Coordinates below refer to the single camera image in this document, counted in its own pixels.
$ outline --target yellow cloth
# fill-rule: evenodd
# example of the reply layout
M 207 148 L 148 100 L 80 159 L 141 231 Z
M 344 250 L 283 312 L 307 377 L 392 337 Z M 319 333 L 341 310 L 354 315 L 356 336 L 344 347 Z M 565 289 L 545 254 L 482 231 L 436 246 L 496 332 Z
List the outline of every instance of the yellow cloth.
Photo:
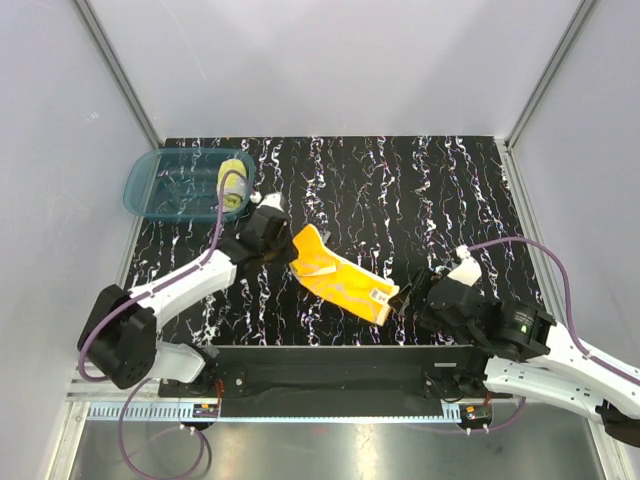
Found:
M 302 285 L 360 318 L 384 325 L 391 310 L 387 301 L 398 286 L 331 252 L 313 225 L 304 227 L 293 243 L 298 258 L 290 265 Z

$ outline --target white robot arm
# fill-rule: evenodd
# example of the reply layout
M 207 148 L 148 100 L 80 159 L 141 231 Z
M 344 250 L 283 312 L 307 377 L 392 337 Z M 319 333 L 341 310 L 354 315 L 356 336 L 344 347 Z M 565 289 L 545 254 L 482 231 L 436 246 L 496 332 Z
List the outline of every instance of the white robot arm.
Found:
M 267 262 L 288 264 L 297 258 L 280 193 L 265 196 L 246 226 L 170 274 L 125 291 L 111 285 L 99 294 L 78 340 L 82 351 L 89 334 L 119 305 L 143 297 L 110 322 L 89 345 L 87 358 L 119 388 L 147 377 L 177 380 L 203 393 L 214 388 L 216 352 L 157 341 L 170 320 L 207 295 L 256 274 Z
M 567 328 L 540 307 L 487 301 L 473 288 L 480 265 L 465 246 L 456 254 L 460 263 L 448 275 L 422 271 L 391 302 L 417 315 L 423 327 L 484 353 L 475 369 L 452 372 L 456 384 L 463 385 L 461 392 L 484 386 L 536 399 L 603 424 L 612 437 L 640 446 L 639 370 L 580 341 L 588 351 L 583 354 Z

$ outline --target white wall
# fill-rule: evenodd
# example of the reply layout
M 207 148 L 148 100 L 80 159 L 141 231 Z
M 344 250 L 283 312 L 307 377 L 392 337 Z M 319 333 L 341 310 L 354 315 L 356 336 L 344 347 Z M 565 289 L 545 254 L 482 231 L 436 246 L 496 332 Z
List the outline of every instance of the white wall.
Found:
M 148 145 L 70 1 L 0 2 L 0 65 L 0 464 L 36 479 Z
M 516 154 L 581 336 L 640 365 L 640 3 L 596 8 Z M 633 451 L 640 467 L 640 452 Z
M 159 135 L 506 136 L 579 0 L 91 0 Z

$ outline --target black marble surface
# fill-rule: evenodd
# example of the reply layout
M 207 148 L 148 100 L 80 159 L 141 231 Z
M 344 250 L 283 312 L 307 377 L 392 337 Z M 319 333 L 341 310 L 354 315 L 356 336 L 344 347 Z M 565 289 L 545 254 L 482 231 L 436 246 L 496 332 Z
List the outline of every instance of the black marble surface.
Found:
M 294 233 L 308 223 L 329 231 L 329 248 L 401 286 L 419 266 L 448 266 L 460 244 L 521 234 L 491 137 L 173 139 L 166 146 L 248 152 L 257 166 L 255 189 L 285 194 Z M 192 260 L 210 235 L 208 224 L 145 220 L 127 285 Z M 525 246 L 493 247 L 477 258 L 485 295 L 541 303 Z M 277 265 L 210 295 L 163 333 L 167 341 L 218 345 L 448 342 L 395 314 L 384 327 L 359 320 L 306 291 Z

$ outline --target transparent bin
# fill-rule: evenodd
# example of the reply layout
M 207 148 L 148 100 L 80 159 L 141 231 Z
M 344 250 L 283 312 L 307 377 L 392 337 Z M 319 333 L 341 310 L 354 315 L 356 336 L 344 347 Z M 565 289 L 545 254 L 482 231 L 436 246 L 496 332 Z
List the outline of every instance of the transparent bin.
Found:
M 162 148 L 138 159 L 124 191 L 131 213 L 167 222 L 215 222 L 218 214 L 218 171 L 225 160 L 242 160 L 247 195 L 223 220 L 238 218 L 249 203 L 256 166 L 251 155 L 228 148 Z

